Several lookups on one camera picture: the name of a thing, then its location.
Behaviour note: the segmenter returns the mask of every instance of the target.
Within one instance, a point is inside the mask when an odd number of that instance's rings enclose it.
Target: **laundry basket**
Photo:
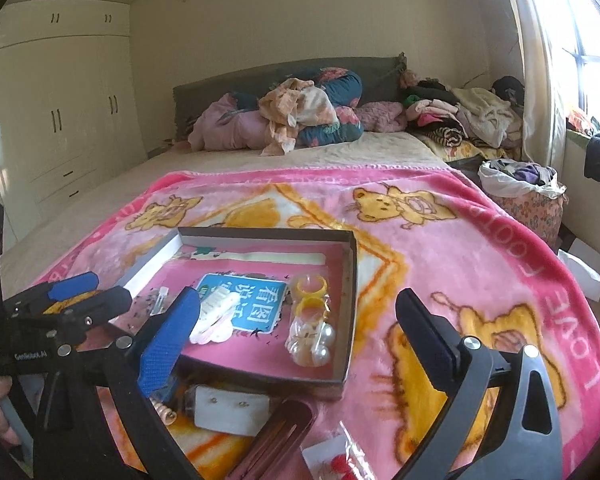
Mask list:
[[[478,170],[487,196],[555,249],[563,207],[569,203],[569,199],[565,193],[566,186],[558,182],[555,170],[553,173],[550,183],[535,186],[494,170],[489,161],[484,162]]]

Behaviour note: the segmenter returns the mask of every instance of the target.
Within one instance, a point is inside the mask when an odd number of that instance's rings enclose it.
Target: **bolt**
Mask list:
[[[525,354],[532,359],[535,359],[540,355],[540,351],[533,345],[525,345]]]
[[[67,357],[71,353],[71,345],[64,344],[58,347],[58,355],[60,357]]]
[[[131,339],[130,336],[123,335],[122,337],[119,337],[118,339],[116,339],[116,346],[118,348],[120,348],[121,350],[125,350],[131,346],[131,343],[133,343],[133,341],[134,340]]]
[[[469,350],[477,350],[478,348],[480,348],[480,346],[482,346],[478,338],[471,336],[465,337],[463,343],[464,346],[466,346]]]

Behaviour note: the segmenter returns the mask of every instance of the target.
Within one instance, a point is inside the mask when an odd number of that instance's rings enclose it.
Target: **wardrobe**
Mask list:
[[[5,250],[146,160],[128,37],[125,4],[33,0],[1,10]]]

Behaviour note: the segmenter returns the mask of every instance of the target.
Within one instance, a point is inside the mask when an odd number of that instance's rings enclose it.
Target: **white curtain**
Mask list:
[[[548,29],[543,26],[542,2],[511,0],[525,74],[523,158],[562,169],[566,141],[566,117],[558,88],[555,57]]]

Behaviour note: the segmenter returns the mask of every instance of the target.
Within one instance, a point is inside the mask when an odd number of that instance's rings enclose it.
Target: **gray headboard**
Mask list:
[[[188,118],[198,117],[214,101],[231,91],[264,96],[274,82],[303,68],[337,66],[353,70],[362,78],[360,104],[375,101],[398,101],[398,71],[404,66],[404,57],[327,57],[258,66],[238,72],[229,72],[195,83],[176,86],[176,140],[186,138]]]

